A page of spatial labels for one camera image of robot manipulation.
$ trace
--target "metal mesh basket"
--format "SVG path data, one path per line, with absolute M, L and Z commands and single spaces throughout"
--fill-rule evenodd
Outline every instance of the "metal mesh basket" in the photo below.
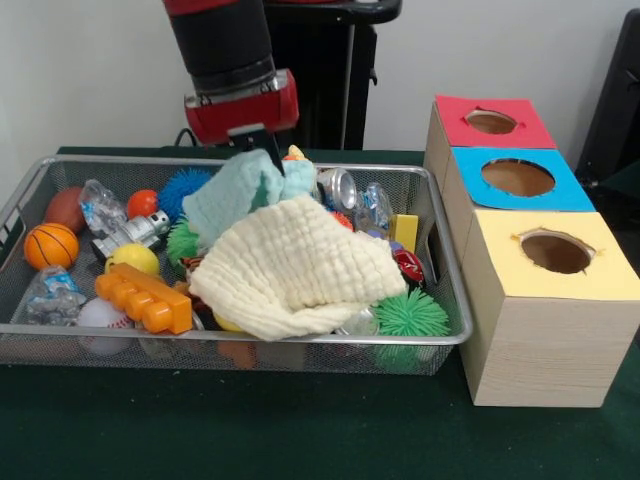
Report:
M 0 213 L 4 235 L 0 238 L 0 363 L 432 375 L 453 346 L 469 337 L 469 307 L 435 181 L 422 168 L 374 165 L 340 166 L 351 172 L 359 189 L 373 181 L 382 184 L 395 212 L 419 216 L 416 254 L 427 270 L 429 293 L 449 314 L 450 336 L 331 334 L 266 343 L 248 335 L 218 331 L 175 336 L 27 324 L 25 292 L 35 272 L 22 255 L 24 236 L 42 222 L 49 201 L 58 191 L 96 178 L 126 199 L 141 188 L 161 189 L 181 168 L 215 172 L 223 164 L 215 160 L 56 156 L 34 165 Z M 81 236 L 81 252 L 71 274 L 81 291 L 92 298 L 94 280 L 103 265 L 89 248 L 90 240 L 88 232 Z M 173 270 L 164 253 L 159 258 L 163 276 L 171 284 L 175 280 Z M 128 347 L 116 355 L 99 356 L 85 350 L 80 342 L 95 337 L 119 338 Z

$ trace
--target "white baseball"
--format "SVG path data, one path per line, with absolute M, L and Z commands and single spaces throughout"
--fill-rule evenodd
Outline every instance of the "white baseball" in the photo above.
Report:
M 133 328 L 133 322 L 124 312 L 116 310 L 101 298 L 87 302 L 78 315 L 79 327 Z M 80 345 L 90 353 L 101 357 L 116 355 L 126 350 L 132 338 L 80 337 Z

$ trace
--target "basket rim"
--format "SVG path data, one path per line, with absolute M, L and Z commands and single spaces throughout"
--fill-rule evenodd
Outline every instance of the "basket rim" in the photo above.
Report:
M 4 225 L 12 212 L 21 203 L 27 192 L 36 185 L 36 181 L 42 179 L 48 168 L 60 162 L 97 162 L 97 163 L 124 163 L 137 165 L 176 165 L 176 166 L 221 166 L 226 160 L 215 159 L 185 159 L 185 158 L 161 158 L 161 157 L 117 157 L 101 155 L 51 155 L 36 161 L 24 175 L 15 191 L 0 210 L 0 225 Z M 441 244 L 445 257 L 447 270 L 451 276 L 456 304 L 460 312 L 462 330 L 457 335 L 445 337 L 396 337 L 396 336 L 356 336 L 356 335 L 307 335 L 279 340 L 273 343 L 339 343 L 339 344 L 368 344 L 368 345 L 414 345 L 414 346 L 448 346 L 464 343 L 473 332 L 473 321 L 466 288 L 462 281 L 462 275 L 453 251 L 453 243 L 446 214 L 436 180 L 431 172 L 414 165 L 378 165 L 378 164 L 353 164 L 353 163 L 316 163 L 324 168 L 341 167 L 346 170 L 381 171 L 413 173 L 425 178 L 429 186 L 430 200 L 435 214 L 435 223 L 441 237 Z M 63 327 L 45 325 L 13 325 L 0 323 L 0 334 L 17 335 L 52 335 L 52 336 L 92 336 L 92 337 L 132 337 L 132 338 L 162 338 L 167 340 L 200 340 L 200 341 L 242 341 L 262 342 L 256 337 L 244 333 L 219 332 L 219 331 L 189 331 L 180 335 L 151 334 L 137 329 L 104 329 L 89 327 Z

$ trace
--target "orange basketball toy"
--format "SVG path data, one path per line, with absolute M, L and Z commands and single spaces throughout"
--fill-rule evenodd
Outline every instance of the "orange basketball toy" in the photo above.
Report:
M 33 268 L 42 270 L 50 265 L 69 268 L 78 258 L 78 239 L 59 223 L 43 223 L 27 234 L 24 256 Z

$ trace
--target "wooden cube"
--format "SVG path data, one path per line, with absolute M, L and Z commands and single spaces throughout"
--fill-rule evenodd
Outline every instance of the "wooden cube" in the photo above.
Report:
M 594 211 L 557 150 L 454 147 L 451 152 L 442 199 L 461 263 L 478 208 Z
M 474 404 L 602 405 L 640 324 L 640 280 L 598 213 L 476 210 L 462 270 Z
M 442 193 L 452 147 L 546 148 L 556 145 L 529 100 L 436 96 L 424 167 Z

